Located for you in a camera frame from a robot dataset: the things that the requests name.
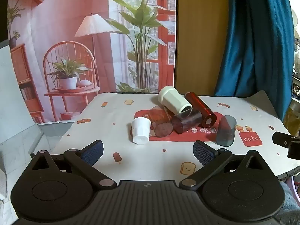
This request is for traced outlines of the white patterned table mat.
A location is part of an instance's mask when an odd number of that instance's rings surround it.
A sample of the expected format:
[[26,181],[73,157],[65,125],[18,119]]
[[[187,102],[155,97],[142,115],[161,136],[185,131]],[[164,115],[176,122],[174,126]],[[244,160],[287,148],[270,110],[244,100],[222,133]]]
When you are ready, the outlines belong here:
[[[203,96],[202,100],[217,118],[230,115],[236,119],[237,130],[229,147],[232,153],[244,155],[249,150],[258,151],[277,176],[299,167],[299,161],[288,158],[287,149],[272,141],[274,132],[285,133],[287,130],[277,118],[265,92],[260,91],[244,99]],[[152,135],[143,145],[133,143],[130,134],[132,120],[147,115],[157,105],[156,95],[100,94],[77,117],[53,152],[62,154],[69,149],[82,149],[100,140],[104,152],[94,167],[116,182],[179,182],[202,167],[193,154],[195,141],[219,148],[215,142],[218,125],[193,127],[182,134],[172,132],[164,138]]]

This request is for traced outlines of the red translucent tall cup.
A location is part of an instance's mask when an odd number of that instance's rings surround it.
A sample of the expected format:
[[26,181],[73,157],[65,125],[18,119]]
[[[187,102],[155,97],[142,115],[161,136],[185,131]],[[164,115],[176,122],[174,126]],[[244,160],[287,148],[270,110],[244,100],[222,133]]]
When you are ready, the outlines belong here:
[[194,92],[187,92],[184,95],[184,98],[193,108],[197,109],[202,114],[201,125],[204,128],[210,128],[216,123],[217,116],[197,94]]

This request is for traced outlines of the brown translucent cup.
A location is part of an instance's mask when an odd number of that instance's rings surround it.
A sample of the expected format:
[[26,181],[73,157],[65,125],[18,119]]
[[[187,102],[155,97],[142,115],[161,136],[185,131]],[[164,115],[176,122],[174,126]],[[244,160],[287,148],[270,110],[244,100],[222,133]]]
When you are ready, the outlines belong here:
[[155,106],[151,108],[149,111],[149,116],[156,137],[163,138],[172,133],[173,126],[164,107]]

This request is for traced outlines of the teal blue curtain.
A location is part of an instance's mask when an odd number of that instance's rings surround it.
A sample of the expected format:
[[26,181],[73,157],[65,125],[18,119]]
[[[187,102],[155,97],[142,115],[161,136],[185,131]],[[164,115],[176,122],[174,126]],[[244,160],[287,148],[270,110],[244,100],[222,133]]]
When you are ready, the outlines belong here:
[[278,118],[291,102],[294,28],[289,0],[228,0],[226,45],[214,93],[249,97],[263,90]]

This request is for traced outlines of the grey translucent cup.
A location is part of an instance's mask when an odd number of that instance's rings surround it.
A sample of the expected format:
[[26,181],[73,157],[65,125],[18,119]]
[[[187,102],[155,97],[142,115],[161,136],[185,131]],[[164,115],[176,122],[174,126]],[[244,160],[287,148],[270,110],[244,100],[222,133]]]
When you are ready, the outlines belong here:
[[223,147],[233,144],[236,134],[236,119],[233,116],[225,115],[219,121],[216,143]]

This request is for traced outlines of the small white plastic cup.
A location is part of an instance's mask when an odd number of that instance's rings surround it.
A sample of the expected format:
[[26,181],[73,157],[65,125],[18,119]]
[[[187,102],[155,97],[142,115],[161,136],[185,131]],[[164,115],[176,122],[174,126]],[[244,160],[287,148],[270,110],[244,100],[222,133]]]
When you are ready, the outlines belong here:
[[146,144],[149,141],[151,121],[146,117],[134,118],[132,123],[133,142],[138,145]]

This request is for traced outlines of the large white faceted cup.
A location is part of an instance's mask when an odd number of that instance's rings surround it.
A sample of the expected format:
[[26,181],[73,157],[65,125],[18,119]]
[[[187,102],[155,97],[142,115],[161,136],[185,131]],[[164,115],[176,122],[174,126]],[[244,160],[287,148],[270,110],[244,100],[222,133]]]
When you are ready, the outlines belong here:
[[192,105],[173,86],[162,88],[158,93],[158,101],[175,115],[192,108]]

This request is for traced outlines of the dark maroon translucent cup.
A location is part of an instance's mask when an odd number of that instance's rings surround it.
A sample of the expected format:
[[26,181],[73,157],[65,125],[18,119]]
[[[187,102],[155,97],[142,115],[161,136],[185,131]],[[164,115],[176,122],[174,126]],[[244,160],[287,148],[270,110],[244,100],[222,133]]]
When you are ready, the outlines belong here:
[[191,108],[174,115],[171,120],[173,130],[178,134],[188,131],[190,128],[197,127],[202,123],[202,114],[197,109]]

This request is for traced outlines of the printed living room backdrop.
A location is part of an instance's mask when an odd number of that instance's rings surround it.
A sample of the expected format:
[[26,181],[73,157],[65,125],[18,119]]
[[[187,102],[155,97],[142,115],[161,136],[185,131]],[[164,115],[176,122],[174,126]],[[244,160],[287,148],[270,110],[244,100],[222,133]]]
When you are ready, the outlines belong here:
[[174,84],[175,0],[8,0],[13,69],[34,123],[72,120],[103,92]]

